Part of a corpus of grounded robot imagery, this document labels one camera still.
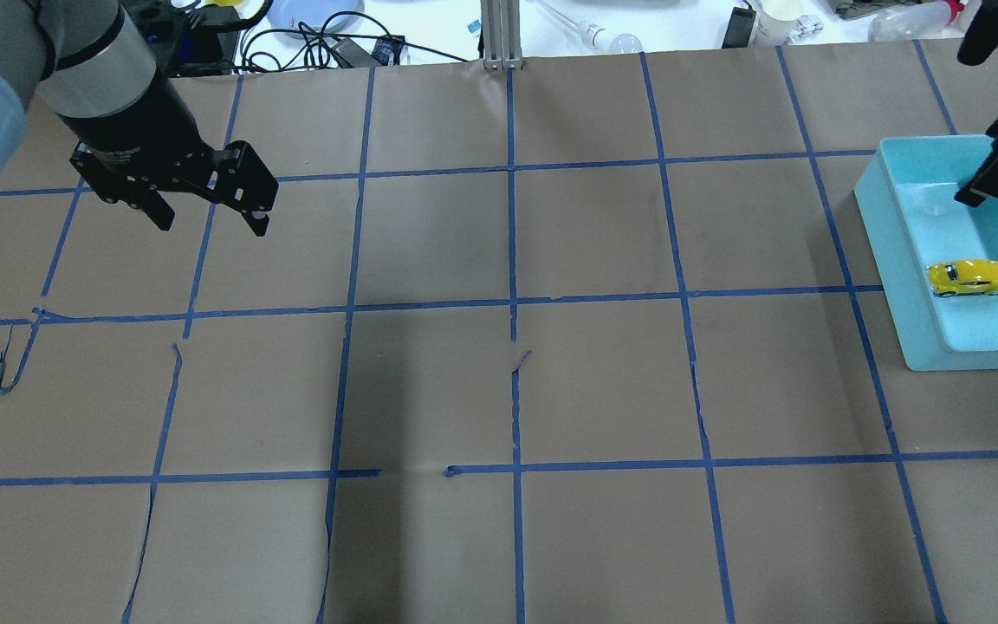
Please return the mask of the yellow beetle toy car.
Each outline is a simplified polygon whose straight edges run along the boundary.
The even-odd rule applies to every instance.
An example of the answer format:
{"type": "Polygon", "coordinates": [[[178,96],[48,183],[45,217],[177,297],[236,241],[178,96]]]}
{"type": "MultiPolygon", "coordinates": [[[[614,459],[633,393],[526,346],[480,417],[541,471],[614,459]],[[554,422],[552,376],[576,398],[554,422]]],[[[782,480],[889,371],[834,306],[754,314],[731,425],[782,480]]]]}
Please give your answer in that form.
{"type": "Polygon", "coordinates": [[[998,296],[998,261],[963,259],[934,263],[926,268],[932,295],[998,296]]]}

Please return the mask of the teal plastic bin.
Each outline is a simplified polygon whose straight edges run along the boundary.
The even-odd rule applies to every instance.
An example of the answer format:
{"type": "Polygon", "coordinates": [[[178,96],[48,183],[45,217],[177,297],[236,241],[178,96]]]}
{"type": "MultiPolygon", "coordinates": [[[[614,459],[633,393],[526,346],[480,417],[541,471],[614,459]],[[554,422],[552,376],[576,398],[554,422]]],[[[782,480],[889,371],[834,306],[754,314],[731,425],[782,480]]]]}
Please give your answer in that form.
{"type": "Polygon", "coordinates": [[[998,200],[978,208],[955,201],[992,145],[983,135],[886,138],[856,184],[911,370],[998,370],[998,296],[935,296],[928,276],[938,263],[998,261],[998,200]]]}

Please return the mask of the light blue plate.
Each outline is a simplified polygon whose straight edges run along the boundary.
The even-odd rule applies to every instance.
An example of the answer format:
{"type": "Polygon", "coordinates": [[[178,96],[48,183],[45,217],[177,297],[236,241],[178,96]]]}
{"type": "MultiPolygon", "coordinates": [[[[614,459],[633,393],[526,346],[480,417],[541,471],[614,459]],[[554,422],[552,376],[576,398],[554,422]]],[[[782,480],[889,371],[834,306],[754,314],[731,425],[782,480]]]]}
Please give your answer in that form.
{"type": "Polygon", "coordinates": [[[265,30],[301,38],[298,29],[305,23],[328,35],[349,33],[364,10],[364,1],[274,1],[267,11],[265,30]]]}

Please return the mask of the cream paper cup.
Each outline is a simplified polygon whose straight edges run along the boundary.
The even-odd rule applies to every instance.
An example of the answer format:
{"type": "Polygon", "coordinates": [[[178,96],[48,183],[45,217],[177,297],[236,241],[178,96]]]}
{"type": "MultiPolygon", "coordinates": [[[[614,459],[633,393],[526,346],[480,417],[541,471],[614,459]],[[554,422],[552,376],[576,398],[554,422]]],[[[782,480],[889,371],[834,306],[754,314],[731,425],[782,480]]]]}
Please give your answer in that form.
{"type": "Polygon", "coordinates": [[[753,44],[756,47],[781,46],[791,36],[796,21],[803,15],[799,0],[753,1],[756,10],[756,28],[753,44]]]}

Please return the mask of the aluminium frame post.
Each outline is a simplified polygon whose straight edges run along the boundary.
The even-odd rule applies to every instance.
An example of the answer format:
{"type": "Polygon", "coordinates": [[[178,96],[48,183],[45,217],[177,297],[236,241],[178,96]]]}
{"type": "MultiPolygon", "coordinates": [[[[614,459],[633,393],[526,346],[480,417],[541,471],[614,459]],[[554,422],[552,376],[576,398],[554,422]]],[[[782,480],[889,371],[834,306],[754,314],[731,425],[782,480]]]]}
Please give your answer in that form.
{"type": "Polygon", "coordinates": [[[479,50],[488,71],[522,70],[522,3],[520,1],[479,1],[479,50]]]}

